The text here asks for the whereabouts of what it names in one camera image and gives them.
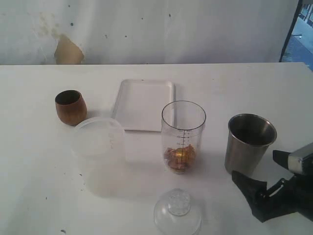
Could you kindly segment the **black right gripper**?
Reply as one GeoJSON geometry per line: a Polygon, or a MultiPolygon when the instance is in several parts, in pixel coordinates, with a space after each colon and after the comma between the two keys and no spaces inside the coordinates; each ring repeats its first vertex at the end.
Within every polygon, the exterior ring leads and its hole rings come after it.
{"type": "MultiPolygon", "coordinates": [[[[290,152],[273,150],[274,162],[289,170],[290,152]]],[[[254,180],[246,175],[232,171],[233,183],[247,200],[252,215],[265,222],[284,215],[299,213],[309,220],[313,219],[313,177],[294,175],[289,180],[280,179],[267,189],[267,182],[254,180]]]]}

